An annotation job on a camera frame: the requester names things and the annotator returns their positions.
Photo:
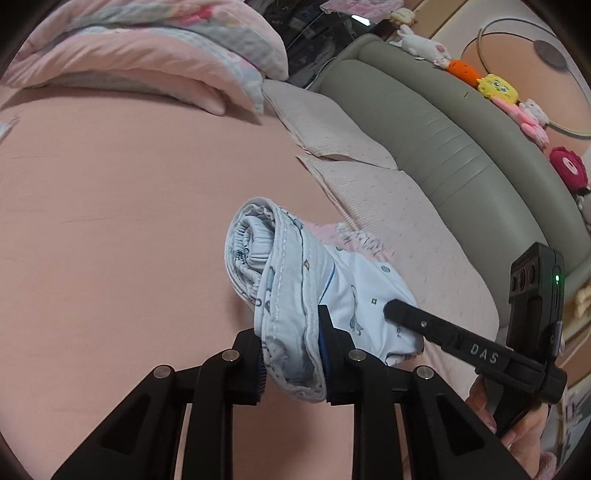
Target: white bunny plush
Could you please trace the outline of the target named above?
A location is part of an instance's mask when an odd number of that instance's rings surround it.
[[[528,98],[525,102],[519,104],[521,111],[530,114],[532,117],[537,119],[538,123],[542,128],[550,123],[548,115],[535,103],[531,98]]]
[[[405,52],[410,53],[414,57],[421,57],[433,63],[438,59],[451,60],[452,56],[443,45],[429,38],[415,35],[408,25],[400,25],[398,34],[402,40],[397,42],[390,42],[390,45],[400,47]]]

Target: light blue cloth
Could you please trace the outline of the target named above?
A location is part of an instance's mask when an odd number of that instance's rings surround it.
[[[267,372],[295,398],[326,398],[319,304],[357,348],[388,365],[423,349],[422,336],[384,318],[390,300],[416,306],[389,264],[323,245],[268,199],[249,200],[238,210],[226,237],[225,265],[236,293],[254,309]]]

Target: stuffed toy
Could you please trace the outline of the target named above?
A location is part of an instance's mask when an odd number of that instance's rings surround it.
[[[542,128],[550,123],[548,115],[531,98],[528,98],[525,102],[520,102],[519,108],[535,117]]]
[[[452,57],[447,51],[447,48],[439,42],[415,35],[408,25],[400,25],[398,34],[402,37],[402,40],[397,42],[391,41],[390,45],[399,47],[414,57],[420,57],[431,63],[437,59],[450,60]]]
[[[472,65],[462,60],[437,59],[433,62],[437,67],[458,77],[461,81],[467,83],[473,88],[478,88],[480,75]]]
[[[508,82],[501,77],[489,73],[483,79],[478,80],[478,91],[489,100],[498,97],[511,105],[515,105],[519,94]]]
[[[538,119],[528,111],[522,110],[517,105],[511,105],[503,99],[494,96],[491,102],[503,110],[521,128],[521,131],[531,138],[540,150],[548,146],[548,135],[541,127]]]
[[[585,165],[575,152],[565,147],[554,147],[550,152],[550,163],[572,195],[588,186]]]
[[[410,10],[409,8],[399,8],[398,10],[393,11],[390,14],[390,22],[401,26],[401,25],[408,25],[409,27],[412,27],[414,24],[414,17],[415,17],[415,13]]]
[[[591,190],[587,187],[579,189],[574,196],[574,201],[577,202],[577,207],[581,216],[587,226],[587,230],[591,233]]]

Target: wall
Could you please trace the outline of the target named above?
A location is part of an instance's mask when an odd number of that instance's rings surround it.
[[[462,58],[485,74],[475,38],[488,22],[508,17],[528,20],[549,30],[519,0],[469,0],[433,38],[443,43],[454,58]],[[591,132],[591,90],[555,37],[535,26],[511,20],[492,25],[488,32],[492,34],[483,38],[482,52],[492,72],[510,82],[521,99],[533,98],[552,121],[572,130]],[[535,53],[531,40],[546,40],[559,49],[567,59],[568,71],[560,72],[546,65]],[[590,140],[572,138],[551,128],[547,132],[550,147],[546,153],[554,146],[564,145],[581,155],[591,171]]]

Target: pink plush toy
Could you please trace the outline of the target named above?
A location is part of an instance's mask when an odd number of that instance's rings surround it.
[[[548,146],[548,135],[540,126],[538,119],[530,114],[528,110],[519,108],[517,105],[510,105],[496,96],[491,98],[491,102],[509,115],[521,127],[523,133],[534,141],[540,150]]]
[[[589,184],[583,160],[572,150],[554,147],[550,152],[550,163],[571,194],[574,195]]]

